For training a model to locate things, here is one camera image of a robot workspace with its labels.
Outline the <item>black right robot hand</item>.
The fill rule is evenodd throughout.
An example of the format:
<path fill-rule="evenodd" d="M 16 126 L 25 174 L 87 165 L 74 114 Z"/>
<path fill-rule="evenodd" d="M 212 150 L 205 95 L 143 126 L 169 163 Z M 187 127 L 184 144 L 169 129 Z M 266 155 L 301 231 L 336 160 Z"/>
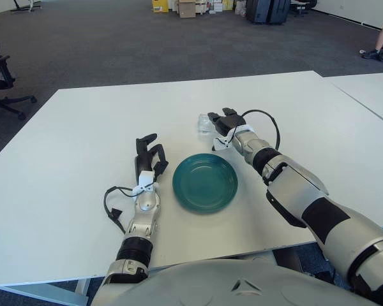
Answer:
<path fill-rule="evenodd" d="M 231 129 L 245 125 L 246 121 L 232 108 L 223 108 L 223 115 L 209 112 L 207 114 L 210 122 L 214 125 L 216 132 L 222 136 L 227 136 Z"/>

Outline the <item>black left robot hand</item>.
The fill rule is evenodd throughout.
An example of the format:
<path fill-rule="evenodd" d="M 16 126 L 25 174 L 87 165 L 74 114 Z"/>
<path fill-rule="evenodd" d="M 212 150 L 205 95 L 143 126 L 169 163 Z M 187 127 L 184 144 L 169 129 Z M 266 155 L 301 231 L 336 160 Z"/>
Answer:
<path fill-rule="evenodd" d="M 148 145 L 156 139 L 156 133 L 136 139 L 137 156 L 135 157 L 135 173 L 137 179 L 142 171 L 154 171 L 153 182 L 156 182 L 158 176 L 163 174 L 166 167 L 169 165 L 162 144 L 156 144 L 148 149 Z"/>

